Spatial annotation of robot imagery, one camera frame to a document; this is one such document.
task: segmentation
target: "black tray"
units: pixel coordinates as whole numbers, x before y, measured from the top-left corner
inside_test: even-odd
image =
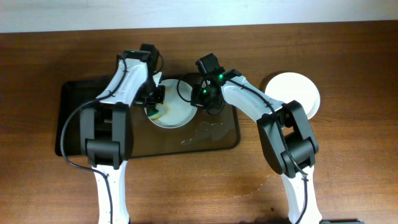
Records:
[[[184,81],[190,85],[198,83],[200,78],[199,75],[186,77]],[[56,155],[62,156],[59,144],[65,120],[79,105],[95,99],[106,88],[110,79],[111,76],[106,76],[97,80],[71,81],[62,86]],[[134,135],[133,158],[233,149],[241,138],[236,109],[230,105],[226,105],[218,116],[210,116],[206,111],[198,109],[189,123],[174,129],[160,128],[153,124],[143,107],[132,106],[131,119]],[[79,125],[79,116],[76,115],[65,133],[65,154],[68,156],[81,154]]]

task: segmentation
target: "white wall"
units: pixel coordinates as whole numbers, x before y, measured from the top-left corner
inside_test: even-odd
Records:
[[[0,0],[0,32],[386,19],[397,0]]]

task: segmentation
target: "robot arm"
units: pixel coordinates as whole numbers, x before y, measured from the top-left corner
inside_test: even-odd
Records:
[[[116,90],[114,94],[80,113],[81,154],[88,157],[93,169],[108,177],[111,200],[106,181],[95,173],[99,224],[109,223],[111,213],[113,224],[129,223],[124,176],[134,141],[130,107],[163,103],[165,87],[158,86],[162,73],[155,72],[158,56],[157,49],[147,44],[140,50],[124,51],[113,79],[97,99]]]
[[[312,177],[318,143],[300,103],[293,101],[285,104],[270,98],[252,86],[237,70],[226,72],[213,54],[201,58],[196,65],[206,86],[193,87],[191,104],[206,110],[219,109],[220,101],[224,100],[256,122],[264,156],[271,168],[282,176],[289,203],[289,220],[292,223],[318,224],[322,216],[317,208]],[[287,155],[274,114],[263,99],[271,104],[282,126],[294,128],[283,138],[294,161],[308,174],[305,184]]]

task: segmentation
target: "wood grain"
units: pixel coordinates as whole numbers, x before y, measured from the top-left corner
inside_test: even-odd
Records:
[[[61,85],[113,71],[115,55],[153,43],[165,73],[195,71],[213,52],[253,84],[278,71],[317,85],[311,124],[324,219],[398,223],[398,22],[0,35],[0,223],[96,223],[94,175],[54,154]],[[249,223],[287,217],[282,181],[256,125],[239,114],[232,151],[130,161],[134,223]],[[74,161],[86,164],[85,158]]]

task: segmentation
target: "white bowl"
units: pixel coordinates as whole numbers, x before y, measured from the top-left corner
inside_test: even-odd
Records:
[[[158,103],[156,108],[159,113],[156,116],[148,117],[150,121],[162,128],[178,128],[187,124],[196,114],[198,108],[191,106],[190,103],[183,101],[177,93],[176,79],[163,80],[160,85],[165,86],[165,96],[163,104]],[[184,82],[180,82],[180,93],[186,100],[191,100],[192,87]]]
[[[293,100],[299,102],[308,119],[317,113],[321,104],[321,96],[315,84],[309,78],[294,72],[275,76],[267,84],[265,94],[284,103]]]

